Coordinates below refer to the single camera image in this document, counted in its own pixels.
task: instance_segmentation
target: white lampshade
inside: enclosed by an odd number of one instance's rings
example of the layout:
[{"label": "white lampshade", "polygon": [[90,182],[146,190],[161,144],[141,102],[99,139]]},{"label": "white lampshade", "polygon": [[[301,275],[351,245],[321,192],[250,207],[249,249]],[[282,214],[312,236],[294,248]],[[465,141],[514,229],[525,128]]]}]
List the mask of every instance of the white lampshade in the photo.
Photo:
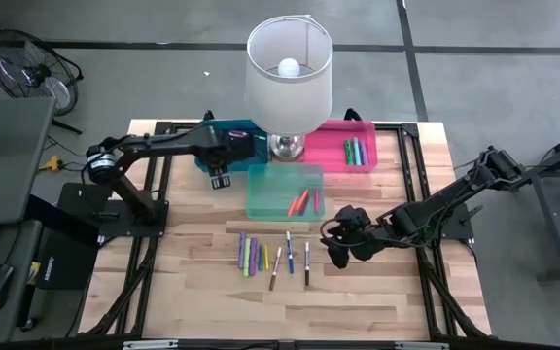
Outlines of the white lampshade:
[{"label": "white lampshade", "polygon": [[[245,102],[264,131],[300,136],[317,129],[332,111],[332,38],[310,16],[282,16],[259,24],[248,39]],[[281,77],[292,58],[297,77]]]}]

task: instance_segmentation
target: yellow plug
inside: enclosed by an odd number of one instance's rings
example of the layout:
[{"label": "yellow plug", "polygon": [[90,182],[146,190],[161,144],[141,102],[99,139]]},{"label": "yellow plug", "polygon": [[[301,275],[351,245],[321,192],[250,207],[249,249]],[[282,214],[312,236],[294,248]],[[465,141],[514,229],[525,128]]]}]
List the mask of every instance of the yellow plug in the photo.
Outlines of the yellow plug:
[{"label": "yellow plug", "polygon": [[58,156],[51,156],[51,160],[47,161],[45,165],[38,168],[39,171],[59,171],[62,165],[62,159]]}]

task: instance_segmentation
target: gray floor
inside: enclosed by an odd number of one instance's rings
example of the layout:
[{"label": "gray floor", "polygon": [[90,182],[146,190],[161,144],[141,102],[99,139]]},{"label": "gray floor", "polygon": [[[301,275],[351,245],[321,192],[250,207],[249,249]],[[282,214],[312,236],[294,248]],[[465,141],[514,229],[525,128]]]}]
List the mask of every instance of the gray floor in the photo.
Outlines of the gray floor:
[{"label": "gray floor", "polygon": [[[405,4],[416,45],[560,47],[560,0]],[[403,43],[394,0],[0,0],[0,26],[60,40],[244,43],[262,20],[298,13],[319,20],[336,44]],[[123,134],[131,119],[198,118],[206,109],[247,117],[244,52],[59,52],[84,68],[79,104],[64,120],[86,133],[54,130],[52,136],[80,153]],[[454,163],[493,144],[534,164],[560,141],[560,55],[419,54],[417,61],[429,119],[444,122]],[[407,71],[404,53],[337,52],[332,117],[354,107],[374,121],[416,121]],[[69,181],[78,176],[41,175],[34,192],[55,201]],[[473,226],[494,335],[560,345],[560,282],[535,280],[558,267],[535,195],[486,192],[471,204],[485,206]],[[78,297],[45,296],[61,313],[33,336],[65,333]]]}]

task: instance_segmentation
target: plastic container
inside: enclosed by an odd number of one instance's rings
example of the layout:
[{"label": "plastic container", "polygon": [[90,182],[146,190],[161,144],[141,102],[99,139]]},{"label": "plastic container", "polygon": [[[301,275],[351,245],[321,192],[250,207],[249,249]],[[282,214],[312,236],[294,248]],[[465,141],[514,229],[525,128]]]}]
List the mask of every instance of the plastic container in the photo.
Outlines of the plastic container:
[{"label": "plastic container", "polygon": [[[347,164],[345,140],[351,140],[353,152],[354,137],[365,142],[368,165]],[[324,122],[314,132],[306,135],[304,162],[319,164],[323,167],[324,172],[366,173],[372,171],[377,166],[375,125],[372,122],[364,121]]]},{"label": "plastic container", "polygon": [[[303,215],[289,216],[295,198],[308,189]],[[315,211],[315,190],[319,191],[319,210]],[[270,163],[252,165],[248,170],[246,213],[252,220],[316,222],[326,212],[323,169],[319,165]]]},{"label": "plastic container", "polygon": [[[254,122],[250,120],[212,120],[204,121],[201,124],[211,124],[219,130],[239,130],[247,131],[255,135],[254,156],[245,160],[236,161],[228,166],[229,172],[248,171],[250,165],[266,164],[269,159],[267,151],[267,133],[262,131]],[[195,158],[195,165],[204,172],[209,172],[206,165],[202,165],[198,157]]]}]

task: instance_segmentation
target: wooden tabletop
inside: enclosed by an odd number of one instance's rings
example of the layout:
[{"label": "wooden tabletop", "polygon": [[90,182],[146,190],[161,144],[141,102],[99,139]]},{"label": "wooden tabletop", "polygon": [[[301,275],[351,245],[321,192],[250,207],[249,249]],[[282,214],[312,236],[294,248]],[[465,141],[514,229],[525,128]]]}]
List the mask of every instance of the wooden tabletop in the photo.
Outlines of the wooden tabletop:
[{"label": "wooden tabletop", "polygon": [[[129,133],[152,133],[157,120],[133,120]],[[441,122],[418,124],[432,193],[455,180]],[[406,142],[411,152],[411,144]],[[363,207],[372,219],[405,202],[397,137],[377,135],[378,166],[369,174],[326,174],[326,218],[341,207]],[[413,156],[410,156],[415,170]],[[157,163],[155,186],[162,161]],[[142,187],[147,162],[127,176]],[[230,188],[213,191],[193,157],[175,157],[167,199],[168,228],[159,242],[146,315],[145,337],[230,339],[427,339],[425,309],[412,249],[385,249],[369,262],[353,258],[335,268],[319,243],[319,223],[250,221],[245,213],[247,173],[232,176]],[[415,189],[417,198],[420,190]],[[296,261],[289,274],[286,255],[273,292],[270,272],[244,278],[237,269],[239,233],[257,237],[275,256],[292,233]],[[304,287],[304,242],[310,242],[310,287]],[[94,326],[123,287],[131,239],[118,238],[101,249],[89,286],[80,332]],[[452,295],[477,326],[490,333],[474,260],[457,242],[442,243]],[[438,323],[445,330],[441,301]],[[137,305],[137,296],[133,298]],[[131,307],[129,324],[134,318]]]}]

